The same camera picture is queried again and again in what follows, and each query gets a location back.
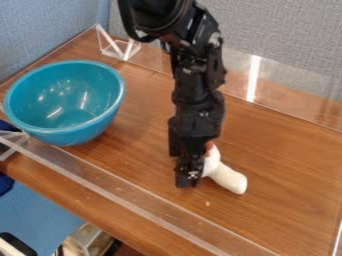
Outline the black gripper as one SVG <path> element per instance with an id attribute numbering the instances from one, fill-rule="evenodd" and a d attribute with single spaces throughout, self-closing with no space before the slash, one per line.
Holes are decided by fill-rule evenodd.
<path id="1" fill-rule="evenodd" d="M 202 65 L 179 64 L 174 69 L 172 103 L 168 120 L 168 152 L 176 157 L 175 185 L 195 187 L 203 174 L 207 137 L 221 134 L 225 100 L 211 88 Z"/>

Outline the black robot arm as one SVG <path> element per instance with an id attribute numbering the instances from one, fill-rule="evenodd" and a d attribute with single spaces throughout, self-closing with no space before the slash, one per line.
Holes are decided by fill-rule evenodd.
<path id="1" fill-rule="evenodd" d="M 175 185 L 194 187 L 205 172 L 206 143 L 221 134 L 225 98 L 219 24 L 197 0 L 118 0 L 126 32 L 135 41 L 162 42 L 170 54 L 175 115 L 168 150 L 178 159 Z"/>

